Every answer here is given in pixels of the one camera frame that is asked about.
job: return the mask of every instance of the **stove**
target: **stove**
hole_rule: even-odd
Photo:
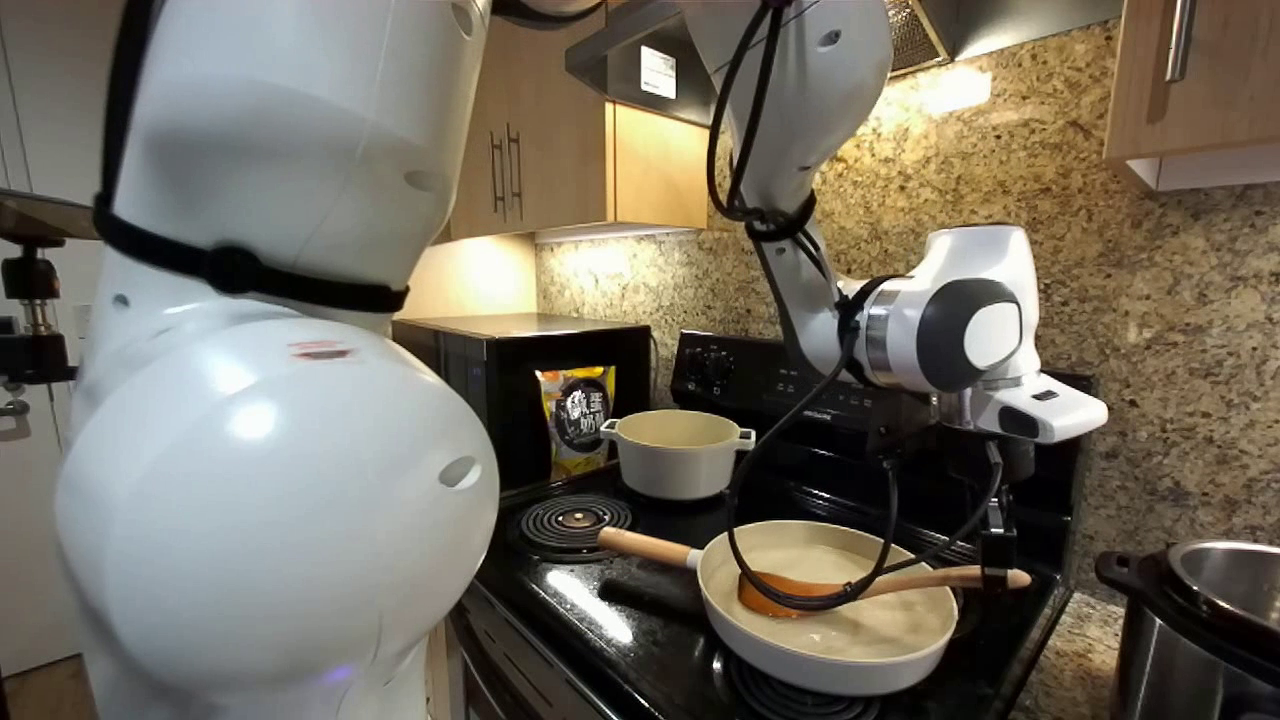
[[[814,383],[774,340],[686,330],[671,395],[768,429]],[[886,464],[869,446],[879,395],[840,387],[774,441],[728,501],[649,501],[618,467],[560,488],[504,492],[494,551],[454,611],[469,715],[744,715],[744,720],[933,720],[1009,715],[1052,635],[1073,526],[1079,443],[1020,452],[1006,492],[1013,522],[946,545],[987,501],[985,441],[912,432],[894,455],[903,548],[940,548],[940,562],[1009,561],[1036,574],[1027,592],[960,592],[960,627],[940,669],[897,696],[819,696],[734,655],[705,618],[694,571],[613,555],[600,522],[709,545],[734,520],[814,516],[875,533]]]

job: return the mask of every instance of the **granite backsplash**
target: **granite backsplash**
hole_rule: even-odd
[[[1110,165],[1110,22],[964,68],[992,77],[987,105],[930,117],[956,68],[897,78],[819,173],[833,265],[886,275],[919,260],[930,229],[1027,229],[1040,355],[1113,405],[1079,475],[1079,588],[1104,548],[1280,545],[1280,183],[1151,196]],[[781,330],[735,230],[544,241],[542,307],[652,323],[658,383],[680,326]]]

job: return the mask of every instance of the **kitchen counter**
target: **kitchen counter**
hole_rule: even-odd
[[[1124,609],[1073,592],[1013,720],[1110,720]]]

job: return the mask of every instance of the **wooden cabinet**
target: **wooden cabinet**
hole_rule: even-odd
[[[90,203],[125,0],[0,0],[3,188]]]
[[[565,72],[568,28],[494,19],[454,235],[711,218],[705,126],[608,105]]]
[[[1277,88],[1277,0],[1124,0],[1110,157],[1151,188],[1280,180]]]

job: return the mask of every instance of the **white robot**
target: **white robot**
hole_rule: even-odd
[[[788,334],[824,371],[951,395],[960,429],[1101,429],[1101,398],[1040,375],[1016,229],[940,230],[917,272],[840,293],[806,208],[879,95],[890,19],[797,9],[778,65],[761,40],[728,83],[756,4],[680,4],[734,88],[728,208]],[[497,458],[387,313],[447,218],[484,33],[487,0],[128,4],[114,260],[57,488],[105,720],[423,715],[423,632],[484,561]],[[774,77],[756,144],[751,77]]]

